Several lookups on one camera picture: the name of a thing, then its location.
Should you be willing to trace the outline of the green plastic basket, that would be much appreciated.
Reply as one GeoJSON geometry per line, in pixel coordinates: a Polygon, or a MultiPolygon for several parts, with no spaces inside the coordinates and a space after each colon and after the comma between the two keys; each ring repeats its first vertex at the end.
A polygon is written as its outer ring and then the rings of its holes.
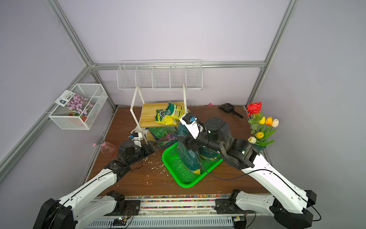
{"type": "Polygon", "coordinates": [[[205,176],[208,175],[205,170],[209,173],[219,166],[223,160],[201,160],[201,164],[204,169],[201,170],[201,174],[195,174],[187,170],[178,154],[178,142],[168,147],[162,155],[162,161],[165,164],[176,183],[182,188],[191,188],[201,181],[205,176]]]}

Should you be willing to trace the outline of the green seed bag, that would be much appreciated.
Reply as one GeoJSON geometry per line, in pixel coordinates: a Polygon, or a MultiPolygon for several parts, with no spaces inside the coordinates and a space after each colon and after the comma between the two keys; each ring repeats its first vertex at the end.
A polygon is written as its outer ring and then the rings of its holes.
{"type": "Polygon", "coordinates": [[[171,127],[151,127],[149,131],[153,138],[157,141],[158,148],[168,147],[178,141],[177,128],[171,127]]]}

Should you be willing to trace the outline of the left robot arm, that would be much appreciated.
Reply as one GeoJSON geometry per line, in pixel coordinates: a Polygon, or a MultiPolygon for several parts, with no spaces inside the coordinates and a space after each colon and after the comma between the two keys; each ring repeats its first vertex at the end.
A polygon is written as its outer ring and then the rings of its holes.
{"type": "Polygon", "coordinates": [[[121,180],[132,165],[155,152],[151,142],[141,144],[128,140],[119,147],[116,159],[104,167],[95,177],[70,194],[58,200],[49,199],[43,203],[34,223],[35,229],[84,229],[95,220],[110,213],[117,213],[129,219],[138,214],[138,201],[126,201],[125,196],[110,191],[100,200],[94,198],[121,180]]]}

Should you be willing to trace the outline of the dark green fertilizer bag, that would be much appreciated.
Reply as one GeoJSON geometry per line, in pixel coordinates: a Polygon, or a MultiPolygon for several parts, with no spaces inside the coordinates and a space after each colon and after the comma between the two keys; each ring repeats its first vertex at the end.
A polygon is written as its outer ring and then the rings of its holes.
{"type": "Polygon", "coordinates": [[[200,157],[204,160],[214,161],[220,159],[220,154],[217,151],[207,147],[199,147],[200,157]]]}
{"type": "Polygon", "coordinates": [[[201,166],[199,164],[198,155],[193,150],[189,149],[185,144],[185,140],[190,136],[188,129],[182,124],[178,124],[178,154],[183,166],[195,175],[201,174],[201,166]]]}

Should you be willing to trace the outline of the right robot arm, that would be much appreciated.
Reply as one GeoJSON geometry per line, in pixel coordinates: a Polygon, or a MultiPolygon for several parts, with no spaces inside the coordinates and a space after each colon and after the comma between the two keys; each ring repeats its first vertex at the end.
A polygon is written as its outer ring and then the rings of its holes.
{"type": "Polygon", "coordinates": [[[187,113],[180,118],[179,137],[184,149],[200,155],[203,149],[216,153],[229,166],[251,176],[269,194],[249,194],[235,189],[229,198],[215,201],[218,214],[244,214],[247,211],[265,213],[287,229],[310,228],[315,221],[308,210],[316,203],[316,193],[298,188],[281,175],[265,157],[256,151],[248,140],[232,136],[230,126],[220,117],[202,123],[196,116],[187,113]]]}

